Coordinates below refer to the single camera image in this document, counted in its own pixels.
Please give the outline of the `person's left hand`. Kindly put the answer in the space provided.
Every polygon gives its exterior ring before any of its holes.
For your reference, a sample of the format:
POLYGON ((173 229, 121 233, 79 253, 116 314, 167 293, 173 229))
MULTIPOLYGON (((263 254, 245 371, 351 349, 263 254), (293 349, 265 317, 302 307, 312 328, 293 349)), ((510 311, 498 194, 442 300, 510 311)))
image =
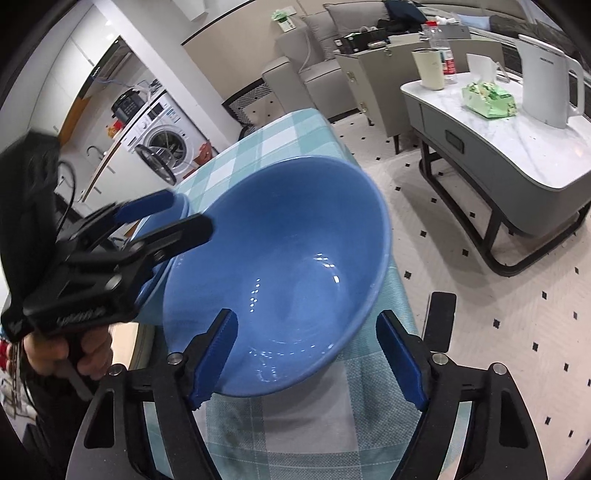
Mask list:
MULTIPOLYGON (((112 336, 107 326, 84 333, 81 349, 84 353, 77 363, 82 376, 100 380, 112 365, 112 336)), ((27 335, 23 341, 29 365, 41 376, 57 375, 58 364, 68 359, 69 346, 64 338, 47 339, 38 332, 27 335)))

